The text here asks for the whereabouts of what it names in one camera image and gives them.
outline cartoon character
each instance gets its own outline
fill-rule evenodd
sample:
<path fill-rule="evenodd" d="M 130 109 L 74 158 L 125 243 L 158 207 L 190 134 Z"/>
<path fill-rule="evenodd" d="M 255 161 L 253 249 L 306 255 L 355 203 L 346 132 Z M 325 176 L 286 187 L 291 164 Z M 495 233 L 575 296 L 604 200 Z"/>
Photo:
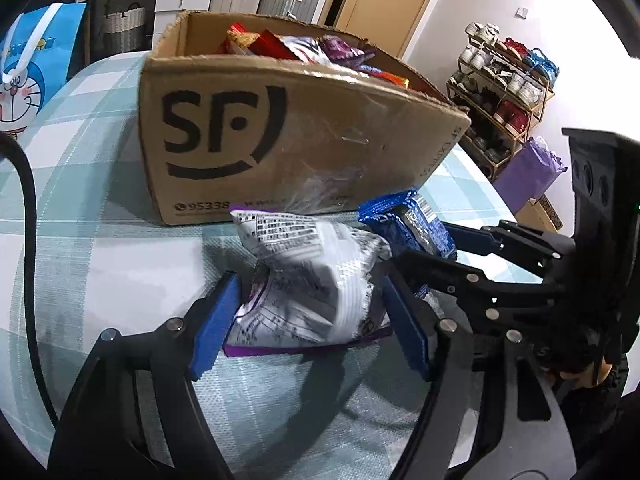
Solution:
<path fill-rule="evenodd" d="M 23 131 L 42 108 L 44 79 L 32 62 L 22 73 L 15 71 L 16 63 L 6 72 L 11 81 L 0 84 L 0 131 L 18 134 Z"/>

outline checkered tablecloth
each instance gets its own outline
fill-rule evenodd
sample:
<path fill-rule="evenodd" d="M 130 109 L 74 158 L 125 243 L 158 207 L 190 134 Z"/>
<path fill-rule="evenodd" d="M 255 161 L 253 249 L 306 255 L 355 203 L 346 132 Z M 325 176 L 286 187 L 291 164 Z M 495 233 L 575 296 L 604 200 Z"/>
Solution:
<path fill-rule="evenodd" d="M 144 53 L 120 54 L 87 67 L 19 138 L 38 197 L 36 328 L 58 412 L 103 329 L 125 335 L 154 330 L 183 315 L 224 270 L 251 273 L 231 224 L 159 224 L 138 143 L 143 60 Z M 513 219 L 459 147 L 422 193 L 447 221 L 480 227 Z M 45 463 L 53 430 L 24 331 L 22 207 L 17 174 L 2 161 L 0 409 Z M 352 214 L 336 217 L 353 222 Z M 460 260 L 496 280 L 532 280 L 496 256 L 461 254 Z M 314 358 L 221 355 L 195 389 L 239 479 L 371 480 L 392 470 L 428 386 L 408 370 L 390 338 Z M 145 417 L 153 453 L 167 460 L 157 416 Z"/>

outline white bag handle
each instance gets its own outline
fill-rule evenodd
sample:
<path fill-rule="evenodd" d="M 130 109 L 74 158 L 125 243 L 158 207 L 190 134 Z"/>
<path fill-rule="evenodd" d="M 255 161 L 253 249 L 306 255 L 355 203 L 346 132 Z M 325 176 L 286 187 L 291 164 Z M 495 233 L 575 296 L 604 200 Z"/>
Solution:
<path fill-rule="evenodd" d="M 58 12 L 60 7 L 62 7 L 62 4 L 60 3 L 51 4 L 49 9 L 47 9 L 42 15 L 40 21 L 29 36 L 22 54 L 20 54 L 18 64 L 15 66 L 15 71 L 17 73 L 22 73 L 27 68 L 27 65 L 31 61 L 31 57 L 33 57 L 33 53 L 36 51 L 38 42 L 43 37 L 47 27 L 49 27 L 49 23 L 51 23 L 51 20 L 53 20 L 53 17 L 56 15 L 56 12 Z M 18 26 L 18 22 L 23 15 L 24 13 L 18 15 L 4 38 L 4 46 L 2 47 L 2 54 L 0 55 L 0 72 L 2 72 L 2 82 L 5 84 L 9 84 L 11 82 L 11 77 L 4 73 L 4 62 L 6 61 L 6 55 L 9 53 L 9 47 L 11 45 L 11 40 L 14 37 L 15 28 Z"/>

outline purple plastic bag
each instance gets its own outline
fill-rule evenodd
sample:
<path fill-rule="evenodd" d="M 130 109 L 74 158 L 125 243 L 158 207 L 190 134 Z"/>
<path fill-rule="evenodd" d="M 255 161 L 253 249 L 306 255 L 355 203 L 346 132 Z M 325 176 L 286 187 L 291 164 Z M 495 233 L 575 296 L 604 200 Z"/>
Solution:
<path fill-rule="evenodd" d="M 524 148 L 494 182 L 494 187 L 513 214 L 533 198 L 538 200 L 568 168 L 549 151 L 542 137 L 527 139 Z"/>

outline blue gift bag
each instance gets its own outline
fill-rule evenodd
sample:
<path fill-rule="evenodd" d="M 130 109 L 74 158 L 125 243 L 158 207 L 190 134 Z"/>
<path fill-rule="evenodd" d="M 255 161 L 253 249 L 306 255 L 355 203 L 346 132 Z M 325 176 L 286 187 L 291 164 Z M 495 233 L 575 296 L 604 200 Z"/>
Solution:
<path fill-rule="evenodd" d="M 66 83 L 85 4 L 20 14 L 0 50 L 0 132 L 18 134 Z"/>

